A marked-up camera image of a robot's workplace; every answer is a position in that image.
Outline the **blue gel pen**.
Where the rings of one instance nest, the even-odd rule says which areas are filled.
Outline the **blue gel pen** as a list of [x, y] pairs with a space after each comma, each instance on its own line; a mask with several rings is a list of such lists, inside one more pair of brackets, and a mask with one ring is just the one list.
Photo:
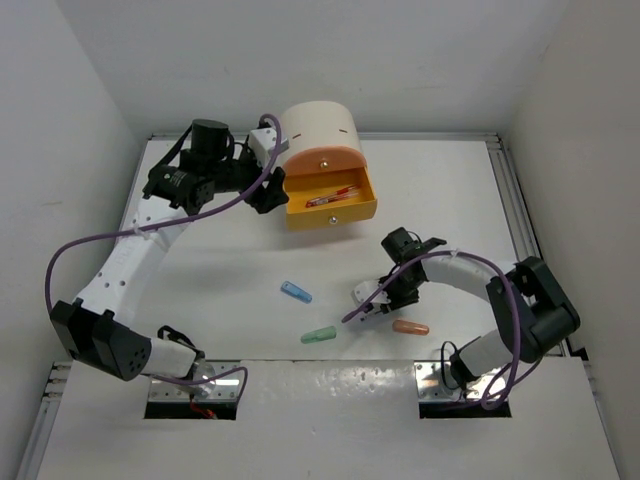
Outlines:
[[341, 322], [345, 324], [350, 321], [365, 321], [376, 313], [377, 311], [373, 307], [364, 310], [355, 309], [346, 314], [342, 318]]

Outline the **yellow drawer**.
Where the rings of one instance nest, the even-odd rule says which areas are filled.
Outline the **yellow drawer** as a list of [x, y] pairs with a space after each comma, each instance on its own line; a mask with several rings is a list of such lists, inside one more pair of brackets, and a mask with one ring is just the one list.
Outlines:
[[344, 226], [372, 219], [378, 199], [366, 167], [287, 177], [285, 222], [290, 231]]

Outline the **orange top drawer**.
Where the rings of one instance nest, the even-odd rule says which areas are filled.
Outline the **orange top drawer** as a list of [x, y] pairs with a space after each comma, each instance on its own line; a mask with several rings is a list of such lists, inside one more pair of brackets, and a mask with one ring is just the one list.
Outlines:
[[360, 150], [345, 146], [305, 149], [293, 154], [282, 164], [287, 176], [316, 175], [366, 166], [367, 161]]

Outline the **red pen dark cap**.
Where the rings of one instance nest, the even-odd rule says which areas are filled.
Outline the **red pen dark cap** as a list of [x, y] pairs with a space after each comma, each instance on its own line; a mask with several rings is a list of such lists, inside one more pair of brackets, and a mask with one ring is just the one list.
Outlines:
[[329, 200], [329, 201], [327, 201], [327, 200], [322, 200], [322, 197], [319, 197], [319, 198], [315, 198], [315, 199], [309, 200], [309, 201], [305, 204], [305, 207], [306, 207], [306, 208], [319, 207], [319, 206], [327, 205], [327, 204], [334, 203], [334, 202], [338, 202], [338, 201], [344, 201], [344, 200], [349, 199], [350, 197], [351, 197], [351, 196], [349, 196], [349, 197], [342, 197], [342, 198], [334, 198], [334, 199], [331, 199], [331, 200]]

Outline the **red pen clear clip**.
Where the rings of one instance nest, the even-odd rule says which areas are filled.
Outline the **red pen clear clip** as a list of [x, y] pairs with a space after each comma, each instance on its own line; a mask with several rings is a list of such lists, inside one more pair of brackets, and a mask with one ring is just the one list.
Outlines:
[[334, 198], [342, 198], [342, 197], [349, 197], [352, 196], [354, 194], [356, 194], [359, 191], [359, 187], [357, 185], [351, 185], [348, 187], [344, 187], [340, 190], [337, 190], [335, 192], [332, 192], [328, 195], [325, 195], [322, 197], [322, 200], [331, 200]]

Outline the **cream drawer cabinet shell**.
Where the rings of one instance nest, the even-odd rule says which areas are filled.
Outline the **cream drawer cabinet shell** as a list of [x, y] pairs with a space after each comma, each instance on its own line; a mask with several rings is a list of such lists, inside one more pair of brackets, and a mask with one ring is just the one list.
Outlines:
[[345, 146], [362, 152], [353, 116], [339, 103], [300, 103], [287, 109], [279, 120], [289, 138], [288, 158], [305, 149], [327, 146]]

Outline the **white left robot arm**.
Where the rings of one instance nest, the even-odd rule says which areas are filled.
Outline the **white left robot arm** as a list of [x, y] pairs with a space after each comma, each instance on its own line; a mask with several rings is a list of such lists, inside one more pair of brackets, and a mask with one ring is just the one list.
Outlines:
[[147, 376], [200, 386], [194, 374], [204, 354], [175, 332], [149, 337], [131, 325], [147, 283], [186, 228], [245, 202], [265, 214], [288, 202], [287, 149], [276, 116], [264, 114], [243, 144], [227, 124], [196, 119], [149, 170], [128, 228], [71, 241], [56, 252], [112, 239], [114, 248], [72, 302], [45, 300], [51, 323], [75, 361], [123, 381]]

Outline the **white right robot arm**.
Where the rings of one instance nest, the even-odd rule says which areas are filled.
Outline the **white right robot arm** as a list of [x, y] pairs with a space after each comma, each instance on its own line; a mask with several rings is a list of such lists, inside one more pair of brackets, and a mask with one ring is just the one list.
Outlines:
[[440, 370], [449, 390], [513, 361], [534, 364], [581, 325], [576, 308], [538, 257], [504, 269], [478, 255], [448, 250], [443, 239], [421, 240], [403, 227], [381, 245], [394, 266], [354, 288], [356, 317], [365, 320], [413, 305], [428, 282], [451, 286], [491, 307], [495, 328], [443, 359]]

